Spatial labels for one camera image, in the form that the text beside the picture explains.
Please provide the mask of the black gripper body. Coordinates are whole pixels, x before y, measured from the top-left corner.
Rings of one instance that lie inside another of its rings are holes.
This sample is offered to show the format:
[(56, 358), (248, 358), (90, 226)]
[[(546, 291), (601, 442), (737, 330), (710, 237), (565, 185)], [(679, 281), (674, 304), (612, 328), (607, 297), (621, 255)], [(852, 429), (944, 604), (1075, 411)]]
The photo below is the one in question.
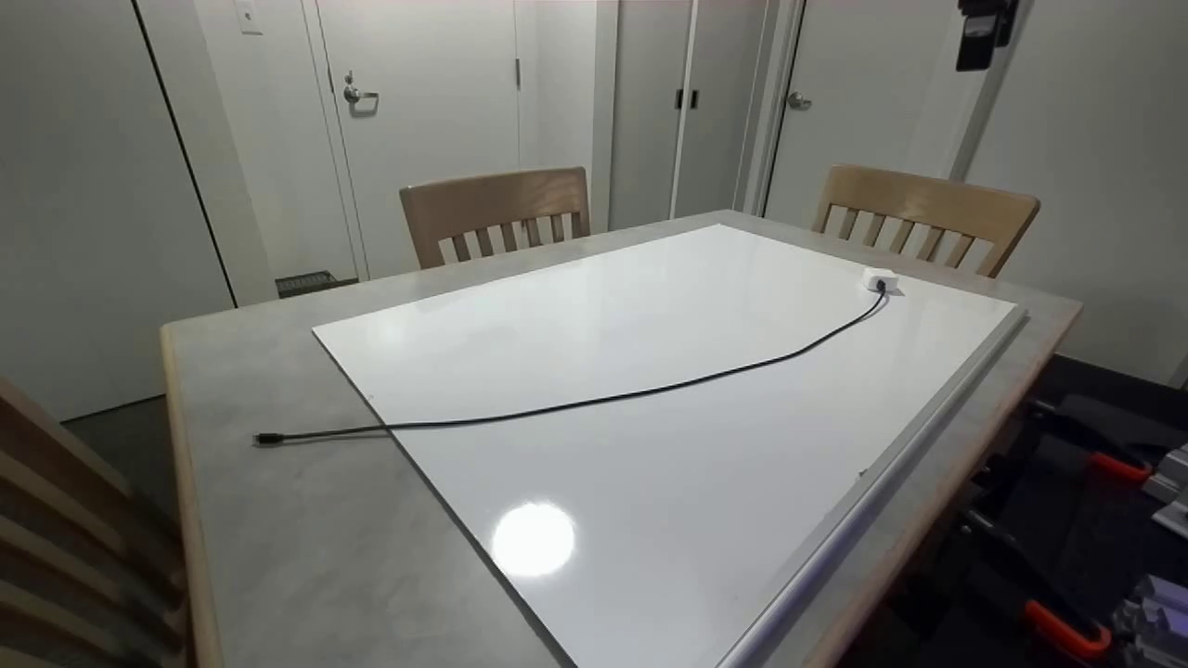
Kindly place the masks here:
[(987, 71), (993, 53), (1009, 44), (1019, 0), (957, 0), (962, 43), (957, 71)]

